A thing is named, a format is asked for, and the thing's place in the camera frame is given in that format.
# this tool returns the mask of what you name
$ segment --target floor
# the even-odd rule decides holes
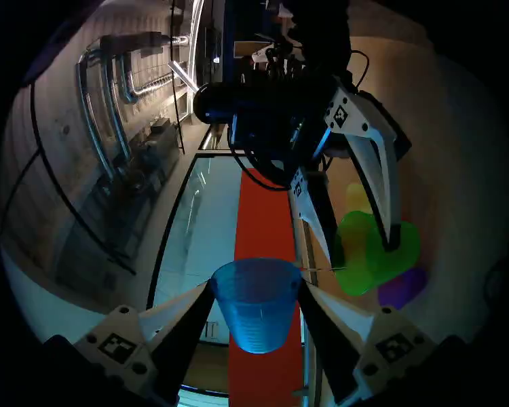
[[[193,119],[193,122],[190,122],[190,119],[182,122],[185,155],[180,156],[170,179],[157,199],[134,263],[134,269],[138,274],[132,279],[129,286],[128,303],[138,310],[145,310],[147,307],[149,286],[162,242],[162,233],[166,228],[180,186],[187,175],[207,127],[196,118]]]

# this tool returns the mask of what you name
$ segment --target glass panel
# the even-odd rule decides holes
[[[249,167],[246,159],[243,162]],[[166,242],[155,306],[207,281],[234,260],[241,177],[241,168],[230,156],[196,160]],[[228,327],[216,303],[200,339],[229,342]]]

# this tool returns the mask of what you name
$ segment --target cable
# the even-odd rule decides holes
[[[330,168],[332,161],[334,161],[334,157],[330,157],[328,161],[325,160],[324,155],[322,155],[322,171],[326,172]]]
[[[39,150],[39,155],[41,156],[41,160],[43,162],[43,166],[47,170],[47,173],[49,175],[49,178],[51,178],[51,182],[53,183],[57,194],[60,196],[62,202],[64,202],[64,205],[69,209],[70,213],[73,215],[75,220],[79,223],[79,226],[87,232],[87,234],[90,236],[90,238],[98,245],[102,251],[110,256],[118,266],[120,266],[122,269],[125,269],[132,275],[136,275],[136,272],[132,270],[129,266],[127,266],[119,257],[117,257],[112,251],[110,251],[103,241],[101,241],[98,236],[91,230],[89,225],[85,222],[85,220],[81,217],[81,215],[75,210],[72,203],[66,196],[66,193],[62,190],[62,187],[60,186],[60,183],[58,182],[58,179],[56,179],[55,173],[53,172],[53,168],[51,166],[51,163],[49,162],[49,159],[47,158],[47,154],[45,153],[45,150],[43,149],[43,143],[41,142],[41,137],[39,135],[39,129],[36,119],[36,104],[35,104],[35,82],[31,82],[30,85],[30,116],[32,120],[32,130],[34,131],[34,138],[36,140],[36,145]]]
[[[247,176],[255,183],[255,184],[258,184],[260,185],[261,187],[263,187],[264,189],[267,189],[269,191],[288,191],[290,189],[290,187],[272,187],[270,185],[267,185],[265,184],[264,182],[260,181],[257,177],[255,177],[254,175],[252,175],[250,173],[249,170],[247,170],[247,168],[243,165],[242,163],[242,160],[238,157],[238,154],[236,153],[235,151],[235,148],[233,147],[232,145],[232,138],[231,138],[231,133],[230,131],[228,131],[228,145],[230,146],[230,151],[232,153],[232,157],[235,159],[235,162],[238,163],[238,165],[241,167],[241,169],[243,170],[243,172],[245,172],[245,174],[247,174]]]
[[[362,74],[362,76],[360,77],[360,81],[358,81],[358,83],[356,84],[356,87],[358,88],[358,86],[360,86],[360,84],[362,83],[362,81],[364,80],[364,77],[366,76],[367,72],[368,72],[368,68],[369,68],[369,57],[364,54],[364,52],[362,51],[358,51],[358,50],[352,50],[351,51],[351,54],[360,54],[360,55],[363,55],[365,58],[366,58],[366,67],[364,68],[364,73]]]
[[[172,15],[170,17],[170,60],[171,60],[171,62],[174,62],[174,42],[173,42],[174,10],[175,10],[175,0],[172,1]],[[183,131],[181,130],[181,123],[179,121],[179,108],[177,107],[177,96],[175,94],[175,80],[173,77],[172,77],[172,92],[174,94],[175,115],[177,118],[177,128],[179,129],[179,138],[181,140],[181,150],[183,150],[183,155],[185,155],[185,144],[183,143]]]
[[[0,235],[4,232],[5,219],[7,218],[7,213],[10,211],[10,206],[13,203],[13,198],[15,196],[15,193],[17,192],[17,189],[21,185],[21,182],[22,182],[24,176],[29,171],[32,164],[34,164],[34,161],[36,161],[36,158],[39,155],[39,152],[40,152],[40,150],[36,149],[34,154],[32,154],[32,157],[30,157],[29,162],[26,163],[26,165],[22,169],[21,173],[19,174],[19,177],[17,177],[17,180],[15,181],[15,184],[13,185],[10,195],[7,197],[7,201],[5,202],[5,205],[4,205],[4,211],[2,212],[2,217],[0,220]]]

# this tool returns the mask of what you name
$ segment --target blue light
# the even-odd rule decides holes
[[[232,146],[235,143],[235,127],[238,125],[238,115],[234,115],[232,119],[232,137],[230,138]]]
[[[315,153],[313,154],[313,159],[318,157],[318,155],[322,151],[322,147],[324,147],[324,144],[326,143],[326,140],[328,140],[329,136],[330,136],[330,128],[327,128],[326,131],[324,132],[324,135],[320,139],[320,142],[318,143]]]

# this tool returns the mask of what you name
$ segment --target green cup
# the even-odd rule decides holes
[[[332,267],[344,292],[362,295],[409,270],[419,255],[420,238],[414,225],[402,222],[399,247],[386,252],[373,215],[354,211],[337,228]]]

